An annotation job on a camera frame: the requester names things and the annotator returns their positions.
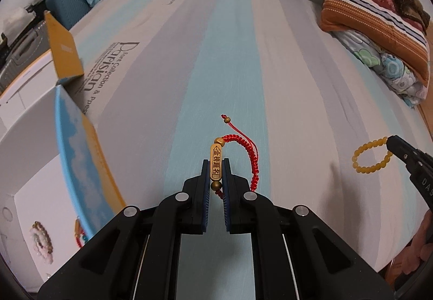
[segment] yellow bead bracelet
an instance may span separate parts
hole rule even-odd
[[[388,151],[388,153],[386,154],[386,156],[384,157],[384,159],[380,162],[375,164],[374,166],[371,167],[360,167],[357,160],[358,160],[358,156],[368,150],[369,148],[373,148],[373,147],[377,147],[377,146],[382,146],[384,144],[386,144],[386,141],[388,140],[388,138],[385,136],[382,139],[379,140],[374,140],[374,141],[370,141],[367,144],[363,144],[362,146],[358,147],[357,150],[355,150],[355,152],[353,153],[353,157],[352,157],[352,167],[356,169],[356,171],[358,173],[374,173],[376,170],[379,170],[381,168],[385,168],[387,163],[389,162],[389,160],[391,159],[392,156],[392,152]]]

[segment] beaded bracelet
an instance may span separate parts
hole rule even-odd
[[[221,199],[224,197],[224,194],[221,191],[222,184],[220,182],[222,178],[222,147],[226,142],[236,141],[238,144],[243,146],[250,158],[251,162],[251,172],[252,179],[250,190],[255,191],[257,189],[258,183],[258,149],[253,140],[251,140],[248,136],[246,136],[243,132],[241,132],[238,128],[236,128],[232,123],[231,119],[226,115],[221,116],[224,119],[224,123],[228,124],[234,131],[238,132],[243,136],[243,138],[239,135],[225,135],[221,138],[216,138],[214,144],[211,146],[211,189],[215,191]]]
[[[388,153],[385,155],[384,159],[380,163],[374,164],[373,166],[370,167],[360,167],[357,160],[358,160],[358,156],[362,152],[373,147],[382,146],[386,144],[387,140],[388,138],[385,136],[382,139],[370,141],[367,144],[363,144],[362,146],[358,147],[357,150],[355,150],[352,157],[352,162],[353,162],[352,167],[356,169],[356,172],[369,174],[369,173],[374,173],[375,171],[386,167],[387,163],[390,161],[392,156],[391,151],[388,151]]]
[[[30,235],[33,239],[33,249],[38,256],[42,256],[44,261],[49,265],[53,263],[53,244],[47,230],[36,221],[30,229]]]

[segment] striped pillow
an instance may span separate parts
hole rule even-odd
[[[421,25],[400,17],[392,0],[323,0],[323,31],[354,29],[401,58],[427,86],[427,42]]]

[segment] braided red cord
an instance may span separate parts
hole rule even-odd
[[[221,190],[215,191],[215,195],[218,195],[221,200],[224,198],[224,193]]]
[[[222,119],[226,119],[227,118],[227,116],[225,115],[225,114],[223,114],[223,115],[221,115],[221,118]],[[255,154],[256,154],[256,156],[257,156],[257,161],[258,161],[258,149],[257,149],[257,146],[255,145],[255,143],[253,142],[253,140],[251,140],[248,136],[246,136],[243,132],[241,132],[241,130],[239,130],[238,128],[236,128],[232,123],[227,123],[228,125],[230,125],[230,127],[234,130],[234,131],[236,131],[236,132],[238,132],[239,134],[241,134],[244,138],[246,138],[247,139],[247,141],[248,141],[248,143],[250,144],[250,145],[253,145],[254,146],[254,148],[255,148]]]
[[[227,118],[227,116],[224,114],[221,115],[221,117],[222,117],[222,119]],[[227,124],[230,125],[230,127],[234,131],[238,132],[239,134],[244,136],[244,138],[246,139],[245,140],[244,138],[242,138],[239,135],[232,135],[232,134],[225,135],[222,137],[225,142],[236,141],[238,144],[244,146],[244,148],[248,152],[248,156],[249,156],[250,162],[251,162],[251,173],[252,173],[250,190],[255,191],[257,189],[257,183],[258,183],[258,149],[257,149],[257,146],[255,145],[253,140],[251,140],[248,136],[246,136],[243,132],[241,132],[241,130],[236,128],[232,123],[229,122]],[[224,193],[221,190],[215,191],[215,194],[218,195],[221,199],[223,199],[223,197],[224,197]]]
[[[78,245],[79,248],[82,248],[82,247],[83,247],[83,245],[81,245],[81,240],[80,240],[80,237],[79,237],[79,236],[76,236],[76,237],[75,237],[75,241],[77,242],[77,245]]]
[[[251,173],[252,173],[250,190],[255,191],[257,189],[259,171],[258,171],[258,157],[254,152],[253,146],[247,140],[245,140],[239,135],[230,134],[230,135],[225,135],[222,138],[224,139],[225,142],[236,141],[238,144],[244,146],[244,148],[248,152],[248,156],[251,162]]]

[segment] floral bedding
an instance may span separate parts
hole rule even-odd
[[[333,34],[355,57],[379,75],[392,91],[400,95],[409,107],[425,100],[427,87],[401,59],[389,54],[358,31],[334,31]]]

